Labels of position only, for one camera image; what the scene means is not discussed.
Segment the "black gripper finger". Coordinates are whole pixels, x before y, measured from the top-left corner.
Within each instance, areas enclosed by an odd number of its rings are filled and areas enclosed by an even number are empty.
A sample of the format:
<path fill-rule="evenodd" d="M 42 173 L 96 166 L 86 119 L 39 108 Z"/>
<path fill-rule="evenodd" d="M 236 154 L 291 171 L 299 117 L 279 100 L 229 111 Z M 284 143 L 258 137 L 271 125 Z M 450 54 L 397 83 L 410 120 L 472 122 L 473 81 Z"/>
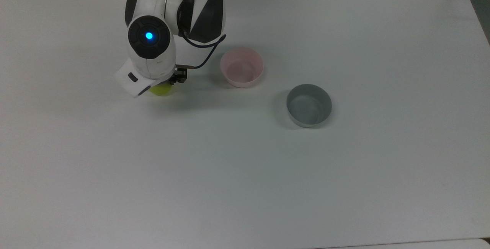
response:
<path fill-rule="evenodd" d="M 184 83 L 187 80 L 188 69 L 175 69 L 173 75 L 170 78 L 170 85 L 176 83 Z"/>

